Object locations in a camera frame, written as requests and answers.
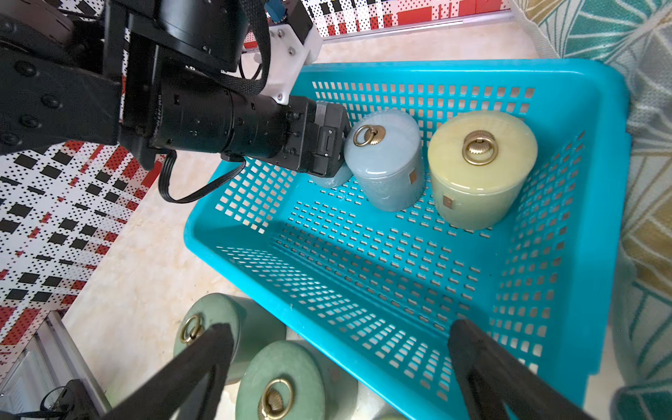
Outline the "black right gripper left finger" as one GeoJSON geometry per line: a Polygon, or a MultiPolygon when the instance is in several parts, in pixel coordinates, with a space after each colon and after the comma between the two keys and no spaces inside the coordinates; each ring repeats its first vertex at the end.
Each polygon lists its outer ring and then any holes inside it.
{"type": "Polygon", "coordinates": [[[213,419],[234,353],[229,324],[214,324],[105,419],[213,419]]]}

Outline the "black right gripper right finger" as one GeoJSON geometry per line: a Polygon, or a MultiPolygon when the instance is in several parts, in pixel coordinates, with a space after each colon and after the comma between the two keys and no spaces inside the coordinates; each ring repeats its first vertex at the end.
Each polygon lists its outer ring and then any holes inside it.
{"type": "Polygon", "coordinates": [[[451,325],[448,349],[472,419],[589,419],[470,320],[451,325]]]}

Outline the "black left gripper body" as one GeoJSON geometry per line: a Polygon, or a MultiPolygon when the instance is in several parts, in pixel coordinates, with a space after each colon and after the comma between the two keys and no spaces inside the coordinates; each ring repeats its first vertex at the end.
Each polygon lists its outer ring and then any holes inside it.
{"type": "Polygon", "coordinates": [[[346,108],[338,103],[291,96],[285,120],[288,128],[272,163],[296,173],[334,177],[345,162],[344,143],[351,130],[346,108]]]}

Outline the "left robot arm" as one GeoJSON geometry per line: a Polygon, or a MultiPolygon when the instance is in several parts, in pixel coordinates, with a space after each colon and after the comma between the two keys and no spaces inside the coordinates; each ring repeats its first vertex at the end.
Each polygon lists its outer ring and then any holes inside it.
{"type": "Polygon", "coordinates": [[[321,37],[299,1],[1,4],[1,152],[122,145],[145,169],[206,152],[332,177],[350,124],[292,90],[321,37]]]}

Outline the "yellow tea canister back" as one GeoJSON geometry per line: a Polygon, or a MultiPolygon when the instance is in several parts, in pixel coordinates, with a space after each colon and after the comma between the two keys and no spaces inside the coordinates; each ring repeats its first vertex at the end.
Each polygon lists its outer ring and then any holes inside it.
{"type": "Polygon", "coordinates": [[[500,111],[453,117],[428,146],[432,195],[439,215],[459,229],[500,222],[537,162],[537,139],[521,119],[500,111]]]}

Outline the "green tea canister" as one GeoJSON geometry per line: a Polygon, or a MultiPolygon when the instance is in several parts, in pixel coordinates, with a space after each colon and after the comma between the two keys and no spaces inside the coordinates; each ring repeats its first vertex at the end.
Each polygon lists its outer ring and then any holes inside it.
{"type": "Polygon", "coordinates": [[[277,341],[250,362],[237,419],[350,419],[358,381],[305,341],[277,341]]]}
{"type": "Polygon", "coordinates": [[[174,341],[173,354],[182,353],[214,324],[228,324],[234,339],[234,353],[227,384],[243,379],[250,362],[266,346],[286,338],[286,326],[246,297],[211,293],[196,301],[184,316],[174,341]]]}

